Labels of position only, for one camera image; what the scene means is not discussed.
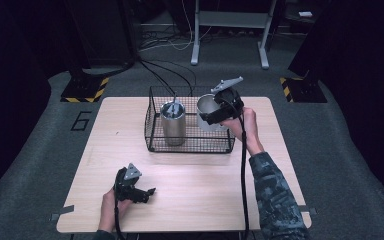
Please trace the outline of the hazard-striped black stand base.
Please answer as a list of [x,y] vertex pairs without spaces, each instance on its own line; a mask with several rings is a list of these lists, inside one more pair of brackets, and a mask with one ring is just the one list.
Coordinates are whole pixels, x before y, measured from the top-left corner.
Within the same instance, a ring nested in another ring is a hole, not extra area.
[[318,83],[312,83],[302,78],[281,77],[280,83],[286,100],[290,103],[326,103]]
[[63,90],[60,101],[70,103],[98,102],[109,81],[106,77],[87,77],[85,80],[71,79]]

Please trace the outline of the steel tumbler cup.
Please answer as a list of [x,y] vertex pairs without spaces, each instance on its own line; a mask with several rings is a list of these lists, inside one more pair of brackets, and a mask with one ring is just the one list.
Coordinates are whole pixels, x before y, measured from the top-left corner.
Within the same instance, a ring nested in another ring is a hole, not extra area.
[[160,109],[163,136],[169,146],[180,146],[186,137],[186,109],[179,100],[166,102]]

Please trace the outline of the person's right hand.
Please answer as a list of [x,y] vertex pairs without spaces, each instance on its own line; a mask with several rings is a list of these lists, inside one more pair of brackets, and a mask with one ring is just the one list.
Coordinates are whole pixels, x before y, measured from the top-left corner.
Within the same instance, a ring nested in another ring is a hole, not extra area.
[[243,114],[236,119],[226,119],[222,126],[229,128],[234,136],[246,145],[251,156],[264,152],[264,147],[259,139],[256,113],[252,108],[244,107]]

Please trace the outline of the black wire basket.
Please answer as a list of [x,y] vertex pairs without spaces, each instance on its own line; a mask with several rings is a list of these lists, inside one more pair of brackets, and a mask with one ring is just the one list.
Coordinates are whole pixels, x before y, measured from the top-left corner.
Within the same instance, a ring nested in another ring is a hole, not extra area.
[[[150,152],[226,154],[233,150],[235,137],[230,130],[204,131],[198,126],[196,103],[209,86],[151,86],[145,117],[144,137]],[[170,146],[164,136],[160,109],[174,95],[186,108],[186,137],[180,146]]]

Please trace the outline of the grey tape strip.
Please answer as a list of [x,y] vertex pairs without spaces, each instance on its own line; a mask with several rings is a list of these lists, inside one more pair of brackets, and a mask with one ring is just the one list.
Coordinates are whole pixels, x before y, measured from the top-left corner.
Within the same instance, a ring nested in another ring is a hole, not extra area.
[[298,205],[299,210],[302,213],[308,213],[309,215],[317,215],[317,210],[315,208],[308,207],[307,205]]
[[73,205],[65,206],[65,207],[61,208],[58,212],[52,213],[50,215],[49,220],[51,222],[56,222],[61,215],[64,215],[64,214],[67,214],[67,213],[70,213],[70,212],[73,212],[73,211],[74,211],[74,206]]

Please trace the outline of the black cabinet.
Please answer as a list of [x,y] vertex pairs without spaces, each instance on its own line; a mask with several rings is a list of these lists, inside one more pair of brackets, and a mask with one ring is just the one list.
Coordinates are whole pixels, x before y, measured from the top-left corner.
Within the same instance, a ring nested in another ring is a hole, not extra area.
[[128,0],[64,0],[78,32],[87,66],[112,73],[131,68],[137,56]]

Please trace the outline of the white metal stand frame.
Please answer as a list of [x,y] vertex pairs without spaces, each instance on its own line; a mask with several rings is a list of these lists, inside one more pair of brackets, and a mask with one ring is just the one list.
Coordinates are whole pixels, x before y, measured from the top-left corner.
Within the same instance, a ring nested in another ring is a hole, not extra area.
[[195,66],[199,62],[200,53],[200,27],[234,27],[247,29],[262,29],[262,39],[257,43],[261,67],[269,68],[266,43],[270,32],[277,0],[270,0],[269,10],[266,13],[220,12],[204,11],[200,9],[200,0],[195,0],[194,11],[194,41],[190,63]]

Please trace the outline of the person's left hand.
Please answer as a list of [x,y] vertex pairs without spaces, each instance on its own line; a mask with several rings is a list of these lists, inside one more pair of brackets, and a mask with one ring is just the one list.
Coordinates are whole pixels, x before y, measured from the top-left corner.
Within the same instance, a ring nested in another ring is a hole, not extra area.
[[118,208],[118,219],[121,219],[131,204],[131,200],[117,201],[114,190],[110,189],[102,197],[101,215],[98,229],[106,232],[112,232],[116,227],[115,208]]

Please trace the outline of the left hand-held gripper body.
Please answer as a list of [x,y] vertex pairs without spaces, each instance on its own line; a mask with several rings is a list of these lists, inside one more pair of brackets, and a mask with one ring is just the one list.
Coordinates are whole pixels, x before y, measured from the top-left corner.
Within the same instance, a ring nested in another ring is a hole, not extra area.
[[135,187],[142,173],[130,163],[127,167],[118,170],[113,190],[118,201],[132,200],[134,203],[141,201],[141,193]]

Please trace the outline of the plain white cup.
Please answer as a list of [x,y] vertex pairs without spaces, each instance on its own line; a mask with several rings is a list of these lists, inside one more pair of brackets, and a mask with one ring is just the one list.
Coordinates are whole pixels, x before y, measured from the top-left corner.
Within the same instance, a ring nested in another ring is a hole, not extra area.
[[226,127],[215,123],[208,124],[201,117],[203,113],[212,113],[219,109],[219,105],[214,101],[214,94],[205,94],[197,101],[197,125],[205,132],[225,131]]

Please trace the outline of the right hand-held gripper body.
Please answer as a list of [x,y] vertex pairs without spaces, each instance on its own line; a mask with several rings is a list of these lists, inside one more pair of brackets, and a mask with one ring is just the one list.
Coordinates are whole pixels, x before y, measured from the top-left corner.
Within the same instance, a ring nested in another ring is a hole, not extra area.
[[239,76],[234,79],[221,80],[220,83],[211,89],[214,95],[214,101],[218,104],[219,109],[211,113],[213,121],[224,121],[228,118],[237,118],[242,113],[244,106],[239,93],[233,88],[235,84],[243,81],[243,77]]

